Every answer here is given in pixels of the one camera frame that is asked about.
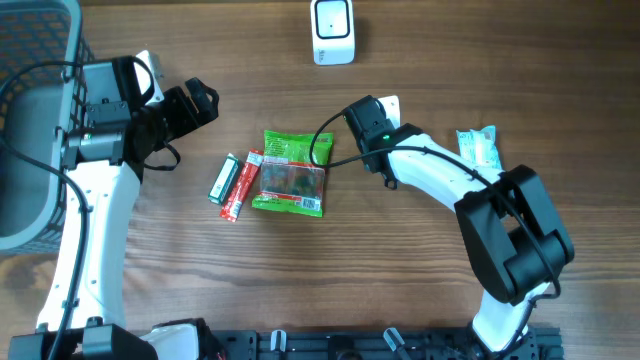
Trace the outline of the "red snack stick packet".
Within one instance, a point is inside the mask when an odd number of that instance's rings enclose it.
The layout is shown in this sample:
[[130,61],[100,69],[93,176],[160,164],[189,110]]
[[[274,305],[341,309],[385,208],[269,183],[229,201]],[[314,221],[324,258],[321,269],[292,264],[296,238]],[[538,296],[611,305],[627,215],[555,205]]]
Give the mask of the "red snack stick packet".
[[223,206],[220,217],[231,222],[236,222],[242,205],[244,204],[249,191],[257,177],[259,169],[264,159],[264,152],[251,149],[247,159],[242,166],[238,180],[232,192]]

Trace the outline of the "white barcode scanner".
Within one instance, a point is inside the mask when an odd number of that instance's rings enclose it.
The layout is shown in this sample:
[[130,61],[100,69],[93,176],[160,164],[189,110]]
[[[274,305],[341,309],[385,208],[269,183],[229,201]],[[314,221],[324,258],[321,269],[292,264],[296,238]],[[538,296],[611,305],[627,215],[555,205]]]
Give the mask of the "white barcode scanner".
[[316,65],[344,65],[354,61],[355,22],[351,0],[312,0],[310,23]]

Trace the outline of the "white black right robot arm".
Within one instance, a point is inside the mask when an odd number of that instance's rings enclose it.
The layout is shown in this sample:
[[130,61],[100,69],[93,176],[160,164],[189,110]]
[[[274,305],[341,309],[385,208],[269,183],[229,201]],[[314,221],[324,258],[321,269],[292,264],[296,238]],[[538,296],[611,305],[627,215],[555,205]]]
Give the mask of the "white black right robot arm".
[[504,356],[524,339],[536,303],[561,293],[575,249],[537,173],[472,163],[400,122],[395,96],[365,96],[341,113],[367,170],[384,184],[415,187],[456,216],[473,273],[484,289],[471,322],[485,353]]

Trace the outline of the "green snack bag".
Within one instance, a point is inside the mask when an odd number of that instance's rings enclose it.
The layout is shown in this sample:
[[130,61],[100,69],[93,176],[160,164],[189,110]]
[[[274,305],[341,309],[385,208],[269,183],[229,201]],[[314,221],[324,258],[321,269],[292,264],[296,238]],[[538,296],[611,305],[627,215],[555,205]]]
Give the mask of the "green snack bag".
[[333,134],[264,132],[264,159],[259,192],[252,207],[274,212],[323,216],[326,165],[333,146]]

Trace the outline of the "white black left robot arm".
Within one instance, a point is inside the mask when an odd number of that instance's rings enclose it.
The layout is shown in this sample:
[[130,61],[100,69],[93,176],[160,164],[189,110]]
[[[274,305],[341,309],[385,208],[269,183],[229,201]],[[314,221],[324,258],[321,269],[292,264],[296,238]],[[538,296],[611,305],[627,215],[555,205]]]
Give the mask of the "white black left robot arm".
[[171,321],[137,336],[125,328],[122,278],[129,220],[147,157],[210,122],[219,95],[198,78],[155,96],[139,86],[149,69],[133,56],[79,65],[86,117],[64,133],[58,168],[4,151],[66,186],[66,215],[53,286],[31,335],[12,338],[12,359],[222,359],[201,318]]

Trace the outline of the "green white gum box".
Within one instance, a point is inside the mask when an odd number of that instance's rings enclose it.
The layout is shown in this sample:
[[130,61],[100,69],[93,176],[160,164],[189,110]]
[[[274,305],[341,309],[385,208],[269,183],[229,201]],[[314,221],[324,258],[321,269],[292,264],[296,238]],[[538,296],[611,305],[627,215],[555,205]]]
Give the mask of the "green white gum box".
[[224,205],[237,182],[242,162],[229,153],[215,178],[215,181],[208,193],[210,202],[216,205]]

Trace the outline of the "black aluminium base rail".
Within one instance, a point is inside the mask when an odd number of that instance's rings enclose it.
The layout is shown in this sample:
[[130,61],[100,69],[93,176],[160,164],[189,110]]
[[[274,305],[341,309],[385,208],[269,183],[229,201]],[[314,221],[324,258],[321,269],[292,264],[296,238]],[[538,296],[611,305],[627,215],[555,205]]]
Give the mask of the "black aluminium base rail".
[[391,345],[383,332],[216,331],[224,359],[489,359],[467,328],[428,328],[401,331],[402,345]]

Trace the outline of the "dark grey mesh basket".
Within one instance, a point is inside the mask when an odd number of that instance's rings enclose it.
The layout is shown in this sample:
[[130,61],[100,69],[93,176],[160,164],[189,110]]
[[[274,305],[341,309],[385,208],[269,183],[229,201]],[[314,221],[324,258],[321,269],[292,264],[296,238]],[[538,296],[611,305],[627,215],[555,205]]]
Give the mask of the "dark grey mesh basket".
[[93,52],[77,0],[1,4],[1,252],[57,252],[66,187],[63,136],[83,119],[80,64]]

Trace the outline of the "teal tissue packet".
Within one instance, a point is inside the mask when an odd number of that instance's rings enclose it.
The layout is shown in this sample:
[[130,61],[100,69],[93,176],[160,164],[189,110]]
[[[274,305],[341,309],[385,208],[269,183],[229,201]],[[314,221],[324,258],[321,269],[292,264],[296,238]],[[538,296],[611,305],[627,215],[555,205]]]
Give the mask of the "teal tissue packet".
[[496,127],[489,125],[481,130],[456,131],[460,156],[474,164],[502,170],[496,146]]

